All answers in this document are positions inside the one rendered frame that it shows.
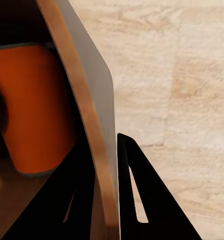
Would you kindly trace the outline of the trash can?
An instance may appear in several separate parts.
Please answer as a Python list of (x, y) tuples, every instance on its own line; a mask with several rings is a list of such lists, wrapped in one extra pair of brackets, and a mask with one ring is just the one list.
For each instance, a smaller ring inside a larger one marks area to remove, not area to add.
[[(0, 0), (0, 46), (28, 41), (54, 42), (80, 112), (96, 174), (90, 240), (120, 240), (110, 69), (69, 0)], [(0, 130), (0, 240), (50, 177), (18, 173)]]

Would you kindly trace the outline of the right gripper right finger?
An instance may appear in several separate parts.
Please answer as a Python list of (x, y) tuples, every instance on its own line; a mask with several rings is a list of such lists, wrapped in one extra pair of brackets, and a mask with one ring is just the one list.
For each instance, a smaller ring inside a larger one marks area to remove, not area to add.
[[(120, 240), (202, 240), (137, 142), (117, 136)], [(137, 220), (131, 167), (149, 223)]]

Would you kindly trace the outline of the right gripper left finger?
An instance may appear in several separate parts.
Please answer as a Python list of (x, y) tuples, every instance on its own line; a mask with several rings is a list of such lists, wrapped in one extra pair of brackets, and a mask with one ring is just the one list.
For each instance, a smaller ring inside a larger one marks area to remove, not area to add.
[[(90, 240), (95, 175), (85, 136), (1, 240)], [(72, 199), (68, 219), (63, 222)]]

